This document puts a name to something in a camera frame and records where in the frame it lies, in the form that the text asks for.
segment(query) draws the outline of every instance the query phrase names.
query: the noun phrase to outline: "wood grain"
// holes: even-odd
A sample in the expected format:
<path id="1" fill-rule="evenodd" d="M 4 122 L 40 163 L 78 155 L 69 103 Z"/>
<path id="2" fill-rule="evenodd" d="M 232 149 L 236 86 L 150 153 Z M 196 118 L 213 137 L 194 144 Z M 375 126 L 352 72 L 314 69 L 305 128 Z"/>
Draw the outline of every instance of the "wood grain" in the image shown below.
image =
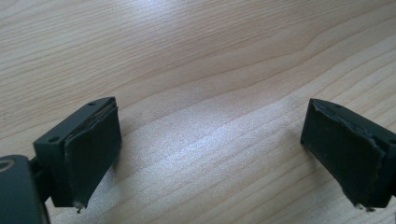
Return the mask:
<path id="1" fill-rule="evenodd" d="M 53 223 L 394 223 L 299 144 L 309 98 L 396 132 L 391 0 L 0 2 L 0 156 L 114 95 L 120 160 Z"/>

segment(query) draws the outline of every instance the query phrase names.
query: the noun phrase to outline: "wooden table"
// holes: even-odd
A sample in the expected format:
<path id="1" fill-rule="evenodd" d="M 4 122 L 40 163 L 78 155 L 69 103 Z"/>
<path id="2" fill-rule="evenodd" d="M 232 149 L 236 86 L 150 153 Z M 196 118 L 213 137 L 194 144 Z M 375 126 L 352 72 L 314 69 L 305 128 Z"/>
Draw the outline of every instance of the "wooden table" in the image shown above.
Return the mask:
<path id="1" fill-rule="evenodd" d="M 0 156 L 116 96 L 120 160 L 52 223 L 394 223 L 299 143 L 310 98 L 396 132 L 392 0 L 0 2 Z"/>

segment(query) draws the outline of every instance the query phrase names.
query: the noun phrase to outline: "rectangular black block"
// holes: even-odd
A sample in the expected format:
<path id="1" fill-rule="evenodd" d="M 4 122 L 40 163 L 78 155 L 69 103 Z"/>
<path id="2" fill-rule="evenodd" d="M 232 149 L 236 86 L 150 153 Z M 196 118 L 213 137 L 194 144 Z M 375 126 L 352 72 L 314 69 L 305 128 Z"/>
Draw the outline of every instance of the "rectangular black block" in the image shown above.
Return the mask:
<path id="1" fill-rule="evenodd" d="M 354 204 L 386 207 L 394 189 L 396 135 L 330 102 L 311 99 L 301 143 Z"/>
<path id="2" fill-rule="evenodd" d="M 90 102 L 34 142 L 38 162 L 51 170 L 55 206 L 86 207 L 120 153 L 114 97 Z"/>

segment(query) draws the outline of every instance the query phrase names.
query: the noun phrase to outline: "screw hole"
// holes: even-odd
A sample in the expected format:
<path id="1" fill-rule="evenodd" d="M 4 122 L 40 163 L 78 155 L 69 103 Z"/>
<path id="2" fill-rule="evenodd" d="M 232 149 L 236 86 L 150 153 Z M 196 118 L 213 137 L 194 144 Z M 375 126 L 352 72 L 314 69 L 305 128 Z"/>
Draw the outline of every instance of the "screw hole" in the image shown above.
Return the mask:
<path id="1" fill-rule="evenodd" d="M 14 165 L 14 163 L 15 163 L 14 160 L 0 161 L 0 173 L 8 170 L 11 166 Z"/>
<path id="2" fill-rule="evenodd" d="M 59 140 L 59 137 L 58 136 L 53 136 L 53 137 L 51 137 L 50 139 L 49 139 L 49 142 L 50 143 L 53 143 L 53 142 L 56 142 L 56 141 L 58 141 Z"/>

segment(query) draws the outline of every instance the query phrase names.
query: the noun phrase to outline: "black plastic piece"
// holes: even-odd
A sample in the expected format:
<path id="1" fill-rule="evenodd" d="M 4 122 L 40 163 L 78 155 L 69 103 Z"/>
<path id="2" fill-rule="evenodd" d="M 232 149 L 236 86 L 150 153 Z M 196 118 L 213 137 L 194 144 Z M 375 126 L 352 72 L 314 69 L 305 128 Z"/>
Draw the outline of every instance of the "black plastic piece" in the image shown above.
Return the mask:
<path id="1" fill-rule="evenodd" d="M 301 143 L 355 205 L 388 205 L 395 190 L 395 133 L 340 105 L 311 99 Z"/>
<path id="2" fill-rule="evenodd" d="M 29 163 L 35 180 L 38 197 L 40 198 L 40 201 L 44 203 L 53 194 L 55 189 L 52 174 L 49 169 L 45 169 L 40 166 L 37 157 L 32 158 Z"/>
<path id="3" fill-rule="evenodd" d="M 38 165 L 54 180 L 55 206 L 87 207 L 88 200 L 120 152 L 114 97 L 84 105 L 34 142 Z"/>
<path id="4" fill-rule="evenodd" d="M 0 223 L 50 223 L 24 156 L 0 158 Z"/>

